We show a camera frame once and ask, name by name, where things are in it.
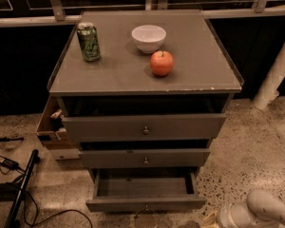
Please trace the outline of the grey top drawer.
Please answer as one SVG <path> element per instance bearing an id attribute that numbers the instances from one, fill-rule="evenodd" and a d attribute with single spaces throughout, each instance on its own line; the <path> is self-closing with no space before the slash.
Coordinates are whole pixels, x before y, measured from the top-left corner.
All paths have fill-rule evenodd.
<path id="1" fill-rule="evenodd" d="M 78 143 L 210 139 L 225 121 L 204 96 L 64 97 L 60 105 Z"/>

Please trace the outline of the green soda can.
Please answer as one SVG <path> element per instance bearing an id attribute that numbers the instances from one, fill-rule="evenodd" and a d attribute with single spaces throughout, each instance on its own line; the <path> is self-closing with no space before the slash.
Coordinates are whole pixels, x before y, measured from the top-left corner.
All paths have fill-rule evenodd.
<path id="1" fill-rule="evenodd" d="M 76 32 L 83 59 L 87 62 L 98 61 L 101 52 L 96 27 L 92 23 L 82 22 L 78 24 Z"/>

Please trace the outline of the white diagonal post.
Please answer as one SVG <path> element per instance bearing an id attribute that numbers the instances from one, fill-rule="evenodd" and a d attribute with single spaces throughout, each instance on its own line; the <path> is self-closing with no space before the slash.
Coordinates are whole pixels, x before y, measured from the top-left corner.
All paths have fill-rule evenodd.
<path id="1" fill-rule="evenodd" d="M 285 78 L 285 42 L 275 58 L 273 65 L 267 73 L 263 83 L 261 84 L 255 98 L 253 105 L 263 110 L 268 104 L 273 102 L 278 96 L 278 87 Z"/>

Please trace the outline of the black pole stand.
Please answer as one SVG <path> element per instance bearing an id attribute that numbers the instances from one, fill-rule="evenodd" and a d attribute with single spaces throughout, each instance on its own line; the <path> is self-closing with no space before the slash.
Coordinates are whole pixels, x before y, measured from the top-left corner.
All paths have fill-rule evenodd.
<path id="1" fill-rule="evenodd" d="M 24 195 L 27 192 L 27 187 L 31 174 L 33 172 L 34 165 L 37 164 L 39 160 L 39 151 L 37 149 L 34 149 L 30 155 L 24 176 L 20 183 L 9 185 L 15 191 L 15 196 L 13 198 L 12 206 L 9 210 L 9 215 L 4 225 L 4 228 L 18 228 L 19 222 L 16 220 L 17 214 L 21 202 L 24 199 Z"/>

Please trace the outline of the open cardboard box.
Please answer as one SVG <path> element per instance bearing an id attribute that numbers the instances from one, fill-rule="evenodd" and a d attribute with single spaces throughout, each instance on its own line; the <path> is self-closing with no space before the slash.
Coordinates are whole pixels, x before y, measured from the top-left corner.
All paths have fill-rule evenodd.
<path id="1" fill-rule="evenodd" d="M 68 137 L 61 117 L 60 106 L 54 98 L 49 97 L 36 129 L 37 138 L 54 160 L 78 159 L 78 146 Z"/>

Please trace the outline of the white ceramic bowl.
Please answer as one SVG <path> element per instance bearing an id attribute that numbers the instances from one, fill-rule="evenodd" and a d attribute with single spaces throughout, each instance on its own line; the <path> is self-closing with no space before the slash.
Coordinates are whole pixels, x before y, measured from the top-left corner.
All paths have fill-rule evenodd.
<path id="1" fill-rule="evenodd" d="M 164 43 L 166 31 L 155 25 L 142 25 L 131 32 L 135 46 L 143 53 L 153 53 Z"/>

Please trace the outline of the grey bottom drawer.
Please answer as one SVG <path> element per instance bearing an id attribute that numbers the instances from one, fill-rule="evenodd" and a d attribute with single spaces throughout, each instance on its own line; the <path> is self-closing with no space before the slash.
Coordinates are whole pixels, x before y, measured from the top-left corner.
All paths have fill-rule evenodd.
<path id="1" fill-rule="evenodd" d="M 91 212 L 182 211 L 200 209 L 205 202 L 194 168 L 157 167 L 98 169 L 86 206 Z"/>

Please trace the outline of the grey middle drawer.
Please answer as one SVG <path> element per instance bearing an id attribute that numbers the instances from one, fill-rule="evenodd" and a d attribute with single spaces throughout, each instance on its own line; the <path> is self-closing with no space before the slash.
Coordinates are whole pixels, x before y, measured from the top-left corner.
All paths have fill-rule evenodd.
<path id="1" fill-rule="evenodd" d="M 203 166 L 210 154 L 205 140 L 87 142 L 79 156 L 90 168 Z"/>

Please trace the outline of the black power adapter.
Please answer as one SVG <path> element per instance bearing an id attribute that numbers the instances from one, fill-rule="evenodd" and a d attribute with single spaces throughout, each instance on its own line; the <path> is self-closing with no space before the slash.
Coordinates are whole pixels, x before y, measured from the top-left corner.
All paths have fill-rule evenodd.
<path id="1" fill-rule="evenodd" d="M 3 159 L 0 165 L 8 168 L 9 170 L 16 170 L 19 167 L 19 163 L 10 159 Z"/>

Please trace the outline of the grey drawer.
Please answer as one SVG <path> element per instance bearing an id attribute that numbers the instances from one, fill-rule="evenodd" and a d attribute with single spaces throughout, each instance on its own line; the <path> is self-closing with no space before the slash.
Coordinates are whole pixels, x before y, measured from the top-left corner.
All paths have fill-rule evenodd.
<path id="1" fill-rule="evenodd" d="M 78 143 L 210 139 L 225 121 L 204 96 L 64 97 L 60 105 Z"/>
<path id="2" fill-rule="evenodd" d="M 91 212 L 182 211 L 200 209 L 205 202 L 194 168 L 157 167 L 98 169 L 86 206 Z"/>
<path id="3" fill-rule="evenodd" d="M 87 142 L 79 156 L 90 168 L 203 166 L 210 154 L 205 140 Z"/>

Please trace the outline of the red apple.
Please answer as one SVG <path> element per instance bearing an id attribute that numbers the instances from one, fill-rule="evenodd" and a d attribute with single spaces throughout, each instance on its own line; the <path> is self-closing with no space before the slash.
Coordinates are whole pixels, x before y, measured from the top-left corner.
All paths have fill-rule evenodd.
<path id="1" fill-rule="evenodd" d="M 173 69 L 174 59 L 170 52 L 159 50 L 150 57 L 150 68 L 154 75 L 167 76 Z"/>

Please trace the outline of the grey drawer cabinet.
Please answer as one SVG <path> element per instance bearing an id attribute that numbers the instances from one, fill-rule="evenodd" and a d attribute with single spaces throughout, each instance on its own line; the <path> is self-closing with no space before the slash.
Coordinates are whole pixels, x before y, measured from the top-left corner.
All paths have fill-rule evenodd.
<path id="1" fill-rule="evenodd" d="M 71 38 L 49 87 L 60 107 L 64 97 L 193 95 L 210 99 L 225 114 L 241 90 L 236 68 L 197 10 L 87 11 L 82 19 L 96 26 L 102 56 L 84 61 L 77 38 Z M 132 30 L 142 25 L 167 33 L 163 48 L 174 58 L 167 76 L 152 73 L 149 55 L 131 39 Z"/>

